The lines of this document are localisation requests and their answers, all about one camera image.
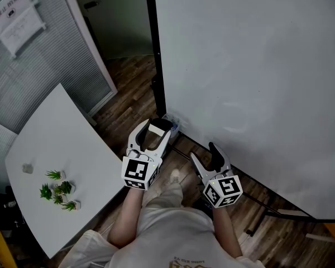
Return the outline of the person's left forearm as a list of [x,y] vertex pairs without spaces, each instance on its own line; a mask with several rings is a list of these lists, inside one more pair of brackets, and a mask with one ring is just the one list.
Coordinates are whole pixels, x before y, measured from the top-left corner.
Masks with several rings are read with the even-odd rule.
[[135,188],[131,188],[127,193],[122,209],[107,237],[107,241],[113,246],[123,248],[135,240],[144,193],[143,190]]

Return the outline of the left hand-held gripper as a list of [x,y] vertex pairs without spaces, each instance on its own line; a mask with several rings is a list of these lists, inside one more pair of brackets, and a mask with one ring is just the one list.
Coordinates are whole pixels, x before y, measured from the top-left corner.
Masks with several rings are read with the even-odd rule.
[[157,179],[162,164],[162,155],[170,140],[171,130],[159,136],[159,143],[152,150],[141,151],[151,119],[141,122],[128,137],[128,149],[123,157],[121,178],[125,186],[139,190],[148,188]]

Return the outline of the white table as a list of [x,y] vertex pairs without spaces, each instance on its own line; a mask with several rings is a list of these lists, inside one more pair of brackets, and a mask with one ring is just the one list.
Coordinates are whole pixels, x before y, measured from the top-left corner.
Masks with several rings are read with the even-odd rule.
[[[22,171],[32,164],[33,173]],[[47,257],[74,238],[122,189],[121,160],[78,110],[62,85],[57,85],[16,137],[5,165],[21,213]],[[78,211],[62,210],[40,198],[42,184],[54,182],[49,170],[63,170],[75,185],[69,199]]]

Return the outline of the cluster of small potted plants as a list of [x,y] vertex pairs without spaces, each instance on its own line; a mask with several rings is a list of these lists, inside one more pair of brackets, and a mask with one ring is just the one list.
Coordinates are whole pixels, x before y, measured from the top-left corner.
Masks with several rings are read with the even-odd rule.
[[40,191],[40,198],[53,201],[55,205],[59,205],[62,210],[78,211],[81,203],[78,200],[69,199],[75,192],[75,185],[66,180],[66,175],[63,170],[49,170],[45,176],[52,180],[54,184],[42,184]]

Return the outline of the large white projection board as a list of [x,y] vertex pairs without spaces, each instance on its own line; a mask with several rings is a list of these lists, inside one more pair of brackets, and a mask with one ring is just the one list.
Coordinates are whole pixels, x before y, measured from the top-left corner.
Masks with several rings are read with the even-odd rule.
[[335,0],[147,0],[157,114],[335,223]]

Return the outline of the black waist device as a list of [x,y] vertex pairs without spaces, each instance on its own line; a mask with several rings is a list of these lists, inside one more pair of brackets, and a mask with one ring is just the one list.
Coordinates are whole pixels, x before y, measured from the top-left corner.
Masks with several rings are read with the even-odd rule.
[[202,212],[204,212],[209,217],[211,217],[213,215],[212,214],[212,206],[211,206],[210,202],[205,200],[204,198],[199,198],[198,200],[196,200],[193,203],[192,208],[195,208],[197,210],[201,210]]

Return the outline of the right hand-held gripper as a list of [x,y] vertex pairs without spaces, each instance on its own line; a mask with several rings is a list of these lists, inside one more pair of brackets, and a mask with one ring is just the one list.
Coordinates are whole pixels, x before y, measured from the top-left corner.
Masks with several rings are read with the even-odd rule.
[[204,184],[203,194],[214,208],[235,204],[243,194],[240,179],[232,172],[230,159],[219,146],[209,142],[209,149],[214,171],[208,171],[197,155],[190,153],[192,166]]

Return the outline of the white paper notice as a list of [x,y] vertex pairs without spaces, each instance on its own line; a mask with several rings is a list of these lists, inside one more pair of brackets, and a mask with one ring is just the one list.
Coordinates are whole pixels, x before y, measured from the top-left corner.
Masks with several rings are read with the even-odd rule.
[[12,58],[39,31],[46,29],[38,0],[0,0],[0,42]]

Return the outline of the person's beige trouser leg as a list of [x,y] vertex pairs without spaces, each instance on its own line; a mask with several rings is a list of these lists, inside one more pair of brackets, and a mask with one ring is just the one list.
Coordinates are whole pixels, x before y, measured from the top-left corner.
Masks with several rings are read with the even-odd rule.
[[148,213],[162,209],[178,209],[183,207],[182,201],[183,190],[180,183],[171,183],[160,196],[149,201],[142,211]]

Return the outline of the white metal bar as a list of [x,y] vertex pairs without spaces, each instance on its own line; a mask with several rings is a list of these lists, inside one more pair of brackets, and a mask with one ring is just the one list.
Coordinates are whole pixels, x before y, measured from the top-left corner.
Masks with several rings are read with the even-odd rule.
[[305,235],[306,238],[313,239],[313,240],[318,240],[318,241],[323,241],[323,242],[329,242],[329,243],[335,243],[335,239],[333,237],[328,237],[328,236],[321,236],[317,234],[311,234],[307,233]]

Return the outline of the person's white shirt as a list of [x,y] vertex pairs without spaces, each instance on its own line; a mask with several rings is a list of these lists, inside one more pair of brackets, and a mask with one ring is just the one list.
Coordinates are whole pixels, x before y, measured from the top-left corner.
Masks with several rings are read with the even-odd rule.
[[193,208],[142,210],[136,239],[117,248],[88,230],[59,268],[265,268],[233,258],[218,243],[211,219]]

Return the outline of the person's right forearm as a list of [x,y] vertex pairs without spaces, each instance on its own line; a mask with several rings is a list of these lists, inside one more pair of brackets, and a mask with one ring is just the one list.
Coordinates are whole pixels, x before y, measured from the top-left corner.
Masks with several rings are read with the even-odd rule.
[[221,247],[233,258],[242,256],[242,250],[233,228],[231,218],[225,208],[213,208],[215,237]]

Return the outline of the frosted glass door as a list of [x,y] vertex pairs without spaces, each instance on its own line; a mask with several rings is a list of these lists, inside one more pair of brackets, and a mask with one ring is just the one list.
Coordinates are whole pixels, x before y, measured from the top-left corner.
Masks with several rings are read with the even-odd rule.
[[77,3],[105,59],[154,53],[146,0],[100,0],[98,6],[86,10],[84,4],[90,1],[95,0]]

